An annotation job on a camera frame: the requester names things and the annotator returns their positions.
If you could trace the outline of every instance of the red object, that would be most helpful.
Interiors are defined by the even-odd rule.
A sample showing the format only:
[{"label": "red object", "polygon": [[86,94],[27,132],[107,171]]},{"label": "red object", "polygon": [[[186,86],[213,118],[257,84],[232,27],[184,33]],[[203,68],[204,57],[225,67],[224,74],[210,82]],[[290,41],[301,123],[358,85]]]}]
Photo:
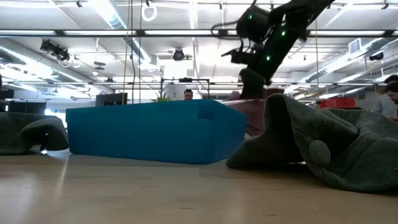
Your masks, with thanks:
[{"label": "red object", "polygon": [[319,108],[353,108],[355,107],[354,98],[334,98],[330,100],[322,100]]}]

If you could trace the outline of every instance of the green fabric bag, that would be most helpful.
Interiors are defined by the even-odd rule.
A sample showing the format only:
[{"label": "green fabric bag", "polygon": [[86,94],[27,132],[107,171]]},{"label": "green fabric bag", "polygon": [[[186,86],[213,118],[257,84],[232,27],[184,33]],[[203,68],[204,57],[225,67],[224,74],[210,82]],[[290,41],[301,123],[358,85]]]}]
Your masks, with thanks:
[{"label": "green fabric bag", "polygon": [[266,101],[264,132],[245,140],[226,164],[247,169],[300,161],[339,189],[398,189],[398,123],[364,110],[318,111],[276,94]]}]

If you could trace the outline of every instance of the security camera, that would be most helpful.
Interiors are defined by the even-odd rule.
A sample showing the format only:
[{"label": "security camera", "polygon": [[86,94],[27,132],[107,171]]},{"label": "security camera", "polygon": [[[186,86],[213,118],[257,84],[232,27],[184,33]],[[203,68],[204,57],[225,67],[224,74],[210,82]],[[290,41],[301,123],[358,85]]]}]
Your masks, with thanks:
[{"label": "security camera", "polygon": [[173,54],[173,59],[176,62],[184,60],[184,52],[182,52],[182,49],[175,49],[175,52]]}]

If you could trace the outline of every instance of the black monitor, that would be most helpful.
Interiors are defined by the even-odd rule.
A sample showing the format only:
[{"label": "black monitor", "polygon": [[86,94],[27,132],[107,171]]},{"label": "black monitor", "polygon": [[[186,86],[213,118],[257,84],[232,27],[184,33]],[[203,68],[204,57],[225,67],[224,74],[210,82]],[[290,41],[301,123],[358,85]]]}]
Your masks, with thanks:
[{"label": "black monitor", "polygon": [[127,104],[127,93],[97,95],[95,106],[111,106]]},{"label": "black monitor", "polygon": [[46,102],[15,102],[11,101],[8,112],[44,114]]}]

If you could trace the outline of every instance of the ceiling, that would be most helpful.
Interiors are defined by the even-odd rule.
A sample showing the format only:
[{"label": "ceiling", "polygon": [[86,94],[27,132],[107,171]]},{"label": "ceiling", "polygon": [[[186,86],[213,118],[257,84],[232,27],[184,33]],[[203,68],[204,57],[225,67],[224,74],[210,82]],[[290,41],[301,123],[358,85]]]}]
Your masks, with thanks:
[{"label": "ceiling", "polygon": [[[48,0],[48,1],[0,1],[0,29],[110,29],[108,23],[101,17],[95,4],[102,4],[107,0],[100,1],[80,1],[83,7],[77,7],[76,1],[67,0]],[[214,24],[235,21],[241,14],[249,7],[251,1],[245,0],[224,0],[223,8],[220,9],[219,0],[194,0],[194,1],[163,1],[153,0],[152,5],[157,8],[157,15],[152,21],[145,21],[141,17],[141,1],[133,1],[132,5],[132,25],[129,22],[129,1],[112,1],[115,9],[120,15],[121,20],[125,24],[129,24],[129,28],[133,29],[210,29]],[[285,0],[274,0],[276,6],[278,4],[286,3]],[[335,1],[330,9],[326,9],[318,17],[317,21],[310,25],[309,29],[396,29],[398,27],[398,7],[394,1],[389,1],[390,7],[382,10],[384,1]],[[257,4],[263,9],[270,9],[270,1],[260,1]],[[146,10],[146,16],[151,15],[151,9]],[[233,26],[225,26],[224,28],[234,29]],[[139,68],[139,61],[137,58],[133,63],[129,59],[131,50],[126,48],[126,43],[120,38],[100,38],[98,40],[98,49],[96,47],[96,39],[94,38],[67,38],[67,37],[51,37],[50,40],[62,47],[68,48],[69,53],[76,56],[79,60],[75,60],[72,64],[71,61],[62,63],[61,65],[55,61],[51,55],[46,55],[40,50],[40,45],[43,38],[40,37],[13,37],[8,38],[11,42],[21,46],[27,52],[33,52],[40,55],[46,60],[51,60],[56,66],[51,69],[59,70],[59,67],[64,66],[65,72],[69,71],[72,74],[79,74],[86,78],[85,82],[104,82],[107,78],[113,78],[116,82],[133,81],[134,71],[136,71],[136,82],[139,82],[138,76],[141,77],[142,82],[159,81],[163,70],[145,70]],[[288,54],[278,71],[274,75],[274,82],[303,82],[303,79],[308,75],[309,71],[322,68],[324,64],[330,63],[341,54],[348,51],[348,44],[355,39],[352,38],[319,38],[308,39],[306,43],[297,42]],[[186,70],[186,76],[195,77],[193,69],[193,60],[189,60],[184,66],[182,63],[172,63],[171,52],[176,48],[183,49],[186,55],[193,55],[196,53],[195,61],[198,67],[198,78],[209,78],[214,82],[237,82],[238,73],[244,65],[236,65],[230,63],[230,57],[220,57],[221,54],[239,47],[239,41],[233,40],[220,40],[213,37],[199,37],[195,41],[191,37],[143,37],[137,39],[141,44],[142,49],[151,55],[156,55],[159,58],[159,65],[165,65],[168,73],[178,73],[178,70]],[[197,44],[196,51],[194,52],[194,43]],[[338,66],[327,75],[319,79],[321,83],[336,83],[341,82],[342,79],[350,77],[359,72],[370,70],[370,68],[379,68],[381,63],[387,63],[396,59],[396,45],[392,42],[383,48],[384,60],[380,61],[366,61],[364,57],[358,57],[344,66]],[[94,61],[104,62],[104,70],[95,70],[96,65]],[[26,70],[34,69],[32,66],[37,66],[43,63],[40,61],[35,65],[30,65]],[[375,78],[382,76],[381,68],[361,75],[355,79],[348,79],[346,82],[372,82]],[[395,63],[391,62],[385,68],[388,74],[395,72]],[[6,77],[6,81],[39,81],[43,80],[41,74],[36,76],[21,75],[15,77],[10,75],[7,79],[7,71],[0,72]],[[56,77],[60,77],[59,81],[73,82],[68,77],[63,77],[63,73],[58,72]],[[41,90],[43,87],[53,88],[54,85],[30,85],[34,88]],[[313,98],[316,95],[311,94],[314,92],[313,86],[289,86],[278,85],[283,88],[289,88],[288,93],[292,96],[302,97],[300,99]],[[132,85],[125,85],[125,88],[131,89]],[[9,86],[16,90],[28,90],[21,88],[20,85]],[[93,91],[88,85],[83,85],[78,88],[70,86],[55,86],[55,88],[68,88],[71,91],[79,91],[83,94],[75,95],[75,98],[85,96],[89,89],[91,92],[87,97],[93,97],[100,91]],[[101,90],[120,90],[123,85],[107,85]],[[160,88],[158,85],[142,85],[142,89],[156,89]],[[212,86],[213,93],[227,93],[237,89],[237,85],[223,85]],[[355,90],[358,87],[330,87],[326,86],[321,88],[320,94],[326,97],[326,94],[344,93]]]}]

